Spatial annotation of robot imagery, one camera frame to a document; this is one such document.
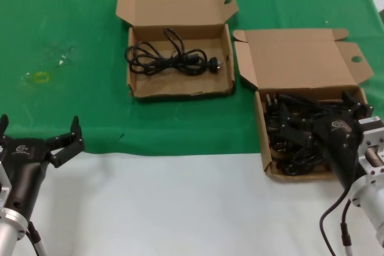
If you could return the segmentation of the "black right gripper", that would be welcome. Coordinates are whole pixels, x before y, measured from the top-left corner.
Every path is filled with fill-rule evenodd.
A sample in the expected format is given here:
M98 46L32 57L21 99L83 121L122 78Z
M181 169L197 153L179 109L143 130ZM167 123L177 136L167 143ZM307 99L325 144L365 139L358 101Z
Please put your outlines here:
M372 117L373 106L364 103L349 92L341 99L349 115L356 120ZM329 164L344 188L349 188L363 172L356 168L356 157L361 133L358 123L347 116L320 115L322 108L315 102L279 103L278 135L300 146L314 144Z

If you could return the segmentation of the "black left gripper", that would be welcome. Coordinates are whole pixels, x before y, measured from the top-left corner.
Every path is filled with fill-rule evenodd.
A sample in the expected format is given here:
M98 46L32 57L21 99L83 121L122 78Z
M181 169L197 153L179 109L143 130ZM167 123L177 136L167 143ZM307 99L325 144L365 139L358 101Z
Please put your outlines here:
M11 138L5 136L8 124L8 116L3 114L0 118L1 162L11 184L5 207L30 219L47 166L51 163L59 168L85 150L82 129L75 116L68 133L47 140Z

